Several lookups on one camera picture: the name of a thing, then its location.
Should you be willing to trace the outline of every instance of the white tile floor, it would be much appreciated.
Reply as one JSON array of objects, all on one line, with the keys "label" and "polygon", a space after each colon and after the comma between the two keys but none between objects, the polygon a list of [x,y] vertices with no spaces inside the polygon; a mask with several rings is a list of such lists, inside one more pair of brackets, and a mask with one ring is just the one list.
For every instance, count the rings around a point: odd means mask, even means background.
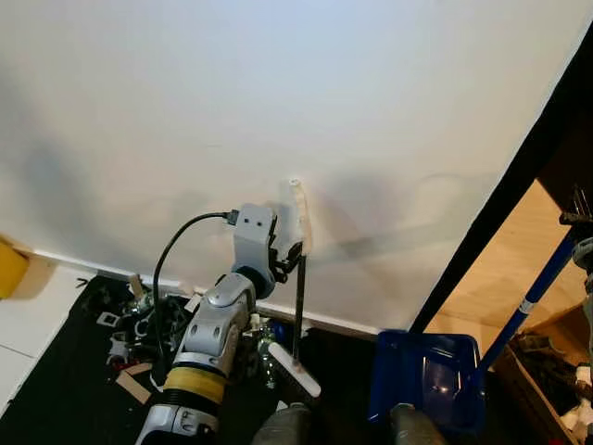
[{"label": "white tile floor", "polygon": [[76,279],[93,276],[34,258],[14,294],[0,300],[0,413],[68,317],[82,292]]}]

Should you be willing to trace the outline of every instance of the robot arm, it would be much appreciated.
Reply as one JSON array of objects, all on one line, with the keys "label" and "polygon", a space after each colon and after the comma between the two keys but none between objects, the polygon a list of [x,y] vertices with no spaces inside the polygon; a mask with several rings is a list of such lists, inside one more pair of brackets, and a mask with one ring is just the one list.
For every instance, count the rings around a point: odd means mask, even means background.
[{"label": "robot arm", "polygon": [[237,343],[255,301],[268,297],[298,262],[299,245],[288,259],[277,261],[271,209],[245,204],[235,225],[232,271],[202,298],[136,445],[212,441]]}]

